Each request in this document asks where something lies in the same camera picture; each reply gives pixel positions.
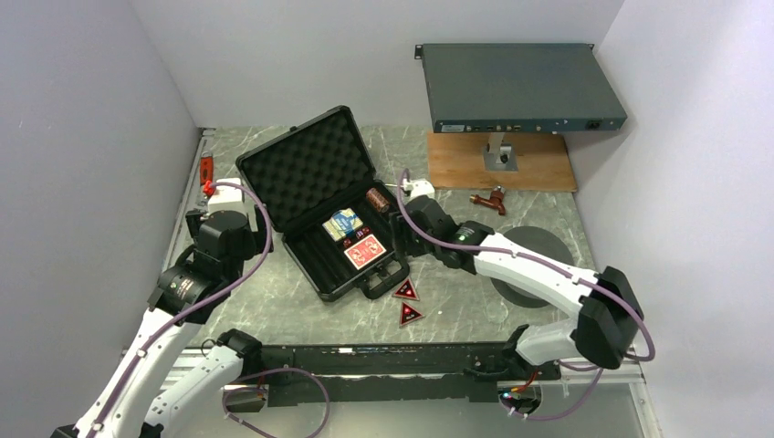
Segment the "black foam-lined carrying case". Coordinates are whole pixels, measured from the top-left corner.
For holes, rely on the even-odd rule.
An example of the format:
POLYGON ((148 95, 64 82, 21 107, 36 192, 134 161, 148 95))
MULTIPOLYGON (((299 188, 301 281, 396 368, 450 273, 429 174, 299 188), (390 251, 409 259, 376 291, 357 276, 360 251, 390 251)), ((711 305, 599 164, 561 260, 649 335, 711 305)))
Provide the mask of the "black foam-lined carrying case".
POLYGON ((263 202, 274 231, 319 299, 332 302, 358 288, 368 299, 393 291, 410 275, 406 258, 392 246, 390 214, 395 195, 375 166, 347 106, 330 109, 235 160, 242 180, 263 202), (377 188, 391 203, 376 212, 366 192, 377 188), (361 270, 344 255, 322 224, 351 208, 384 245, 386 253, 361 270))

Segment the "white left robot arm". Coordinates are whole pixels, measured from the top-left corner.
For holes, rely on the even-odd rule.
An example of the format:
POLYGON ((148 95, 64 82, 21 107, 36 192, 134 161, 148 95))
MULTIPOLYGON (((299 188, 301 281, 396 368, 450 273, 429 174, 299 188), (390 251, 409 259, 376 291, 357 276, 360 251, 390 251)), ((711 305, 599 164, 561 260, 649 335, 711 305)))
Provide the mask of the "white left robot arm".
POLYGON ((255 206, 257 228, 241 208, 210 207, 186 215, 193 241, 158 278, 141 326, 107 386, 73 424, 55 437, 172 437, 207 393, 262 370, 260 342, 239 331, 221 337, 201 364, 164 390, 178 357, 213 311, 250 276, 253 257, 264 261, 273 243, 268 214, 255 206))

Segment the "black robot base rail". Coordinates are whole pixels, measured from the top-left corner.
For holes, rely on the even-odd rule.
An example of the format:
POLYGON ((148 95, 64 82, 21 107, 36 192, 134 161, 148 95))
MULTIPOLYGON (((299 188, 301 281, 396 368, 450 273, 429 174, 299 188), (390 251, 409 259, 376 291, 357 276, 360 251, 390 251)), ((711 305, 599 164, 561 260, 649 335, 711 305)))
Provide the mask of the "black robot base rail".
POLYGON ((531 366, 511 342, 265 345, 242 384, 267 391, 271 407, 307 402, 463 400, 497 402, 508 384, 535 390, 560 379, 552 362, 531 366))

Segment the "red playing card deck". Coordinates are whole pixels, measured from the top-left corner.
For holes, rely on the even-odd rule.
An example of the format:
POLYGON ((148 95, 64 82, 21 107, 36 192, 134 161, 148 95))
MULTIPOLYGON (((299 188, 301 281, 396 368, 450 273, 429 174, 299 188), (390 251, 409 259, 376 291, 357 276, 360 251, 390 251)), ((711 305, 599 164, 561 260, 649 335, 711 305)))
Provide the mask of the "red playing card deck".
POLYGON ((366 235, 344 251, 350 263, 361 270, 386 253, 384 245, 375 235, 366 235))

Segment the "poker chip roll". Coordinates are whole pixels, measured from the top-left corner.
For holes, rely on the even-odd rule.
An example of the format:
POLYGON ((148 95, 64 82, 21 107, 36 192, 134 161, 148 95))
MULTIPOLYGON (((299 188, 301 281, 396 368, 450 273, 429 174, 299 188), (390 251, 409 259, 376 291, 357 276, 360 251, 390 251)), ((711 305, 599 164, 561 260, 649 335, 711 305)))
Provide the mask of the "poker chip roll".
POLYGON ((368 190, 366 199, 376 212, 380 214, 389 212, 391 203, 377 188, 368 190))

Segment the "blue playing card deck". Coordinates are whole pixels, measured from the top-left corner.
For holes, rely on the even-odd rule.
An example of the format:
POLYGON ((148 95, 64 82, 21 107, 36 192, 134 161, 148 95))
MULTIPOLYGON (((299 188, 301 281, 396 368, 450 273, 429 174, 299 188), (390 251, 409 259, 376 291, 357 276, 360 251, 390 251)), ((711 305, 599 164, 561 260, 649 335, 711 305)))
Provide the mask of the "blue playing card deck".
POLYGON ((363 226, 364 222, 351 208, 337 211, 322 224, 323 229, 334 242, 339 242, 345 237, 353 235, 363 226))

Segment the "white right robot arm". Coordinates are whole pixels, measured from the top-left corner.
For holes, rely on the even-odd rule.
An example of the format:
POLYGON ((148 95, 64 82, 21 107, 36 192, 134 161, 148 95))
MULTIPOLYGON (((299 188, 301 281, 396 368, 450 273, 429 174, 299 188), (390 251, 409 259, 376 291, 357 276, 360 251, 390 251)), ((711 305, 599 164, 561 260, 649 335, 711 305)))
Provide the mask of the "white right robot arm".
POLYGON ((561 263, 487 225, 457 223, 427 196, 399 203, 390 227, 401 256, 433 256, 450 269, 497 280, 565 314, 559 322, 524 325, 512 333, 502 358, 515 379, 548 362, 575 357, 616 370, 630 358, 635 336, 646 332, 642 307, 617 268, 595 272, 561 263))

